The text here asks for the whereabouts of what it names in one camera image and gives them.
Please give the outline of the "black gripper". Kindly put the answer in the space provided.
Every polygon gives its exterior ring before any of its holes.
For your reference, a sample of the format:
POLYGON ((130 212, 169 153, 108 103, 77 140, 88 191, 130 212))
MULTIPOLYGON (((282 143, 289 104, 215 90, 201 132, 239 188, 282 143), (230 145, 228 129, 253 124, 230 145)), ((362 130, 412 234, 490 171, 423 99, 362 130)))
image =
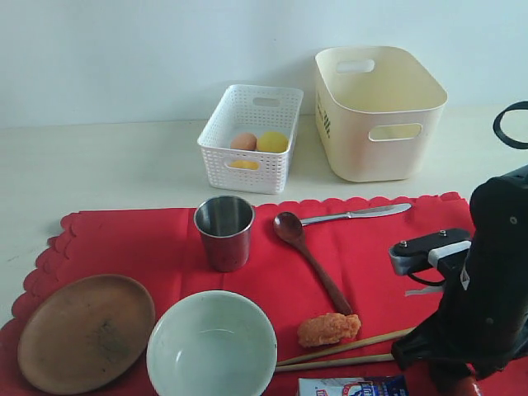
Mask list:
POLYGON ((400 370, 428 363, 440 395, 457 381, 479 381, 527 355, 527 249, 474 239, 463 266, 446 278, 437 311, 394 342, 400 370))

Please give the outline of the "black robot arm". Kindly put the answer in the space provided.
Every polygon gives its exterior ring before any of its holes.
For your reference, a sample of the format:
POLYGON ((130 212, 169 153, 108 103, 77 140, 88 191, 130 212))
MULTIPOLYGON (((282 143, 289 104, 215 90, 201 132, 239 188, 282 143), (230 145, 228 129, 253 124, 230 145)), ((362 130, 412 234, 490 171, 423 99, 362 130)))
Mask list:
POLYGON ((394 272, 436 269, 435 313, 396 341, 401 370, 429 366, 442 395, 478 395, 476 384, 527 355, 527 169, 493 177, 472 194, 473 233, 447 229, 389 250, 394 272))

